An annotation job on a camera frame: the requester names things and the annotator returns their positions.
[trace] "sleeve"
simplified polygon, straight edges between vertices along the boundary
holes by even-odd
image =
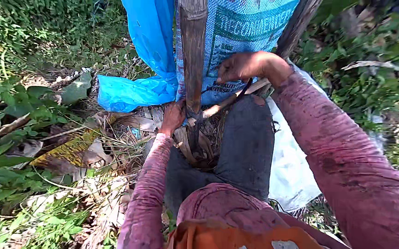
[[[297,73],[272,95],[353,248],[399,248],[399,171]]]
[[[163,247],[161,213],[172,143],[169,136],[157,134],[128,204],[118,249]]]

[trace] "blue plastic bag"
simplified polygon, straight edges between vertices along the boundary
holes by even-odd
[[[98,76],[98,103],[107,111],[130,112],[137,106],[173,101],[178,88],[173,54],[173,0],[123,0],[129,34],[140,58],[157,76],[131,81]]]

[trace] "white plastic bag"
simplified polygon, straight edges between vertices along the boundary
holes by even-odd
[[[319,92],[327,96],[306,72],[295,65],[293,67]],[[275,133],[269,199],[278,201],[284,211],[293,212],[304,207],[320,195],[321,191],[306,161],[306,154],[293,137],[280,109],[272,98],[268,97],[266,102],[272,113],[272,120],[278,122],[275,127],[280,130]]]

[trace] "leg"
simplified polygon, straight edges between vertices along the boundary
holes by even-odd
[[[144,154],[147,155],[153,144],[150,140],[145,146]],[[164,202],[173,212],[174,217],[178,215],[181,203],[193,191],[205,187],[210,183],[222,183],[215,174],[201,172],[192,168],[177,148],[172,146],[170,149],[170,158],[166,171],[166,192]]]
[[[274,134],[263,99],[244,96],[225,117],[216,175],[259,200],[268,201]]]

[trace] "bamboo pole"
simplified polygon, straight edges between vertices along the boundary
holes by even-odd
[[[183,43],[184,84],[189,116],[199,120],[201,112],[202,70],[206,40],[207,0],[180,0],[180,26]],[[187,132],[192,151],[199,151],[199,125]]]
[[[276,54],[287,59],[316,13],[322,0],[300,0],[278,40]]]

